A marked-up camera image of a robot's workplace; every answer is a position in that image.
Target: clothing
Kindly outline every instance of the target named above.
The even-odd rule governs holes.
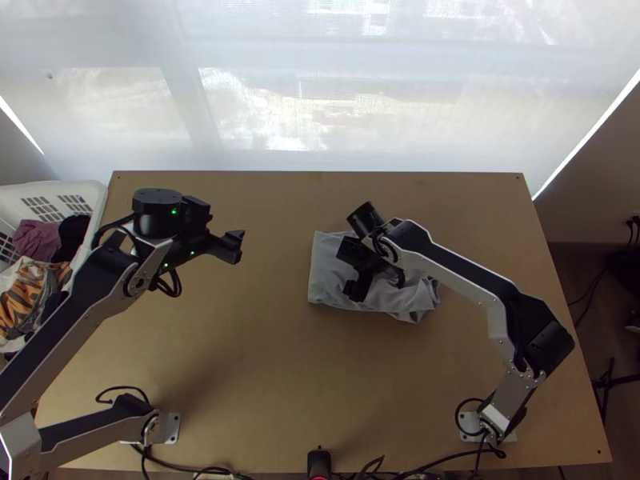
[[[391,269],[374,277],[364,302],[349,300],[342,289],[347,280],[355,280],[358,273],[335,256],[342,238],[347,235],[354,237],[353,232],[315,232],[311,250],[309,303],[323,303],[346,310],[385,312],[396,320],[409,323],[418,323],[425,312],[435,309],[440,303],[437,280],[424,275],[421,270],[405,270],[405,286],[397,288],[397,278]]]
[[[50,262],[62,246],[62,241],[55,223],[22,220],[15,231],[13,244],[20,255],[40,262]]]
[[[89,227],[91,216],[89,215],[72,215],[62,220],[58,228],[58,234],[62,242],[62,246],[52,257],[53,263],[71,262],[78,248],[85,240],[86,229]]]
[[[36,262],[21,257],[0,274],[0,344],[35,332],[46,300],[70,280],[68,262]]]

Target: pink cloth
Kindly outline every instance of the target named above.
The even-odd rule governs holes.
[[[40,262],[50,262],[62,246],[57,223],[22,220],[14,235],[14,246],[20,255]]]

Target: wooden table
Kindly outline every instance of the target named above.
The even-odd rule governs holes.
[[[182,413],[178,443],[154,448],[170,462],[299,472],[322,445],[336,471],[380,454],[384,470],[408,470],[471,450],[454,409],[487,396],[505,371],[481,307],[442,288],[438,309],[410,325],[307,303],[314,231],[346,230],[345,217],[366,200],[545,299],[574,332],[519,174],[116,172],[103,221],[128,214],[147,186],[209,202],[214,233],[246,229],[242,261],[199,258],[179,268],[180,298],[147,293],[105,321],[44,395],[40,425],[99,410],[97,392],[129,384]],[[611,460],[579,346],[533,396],[517,434],[503,444],[505,460],[486,455],[482,468]],[[112,445],[70,466],[139,463]]]

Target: white plastic basket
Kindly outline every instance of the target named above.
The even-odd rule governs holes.
[[[100,182],[33,182],[0,186],[0,271],[20,257],[13,236],[23,219],[60,223],[71,215],[90,215],[85,240],[71,268],[83,263],[91,252],[91,239],[100,227],[106,188]]]

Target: sheer curtain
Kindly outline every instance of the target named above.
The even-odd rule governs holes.
[[[0,0],[0,96],[64,179],[522,171],[534,192],[640,66],[638,14],[597,0]]]

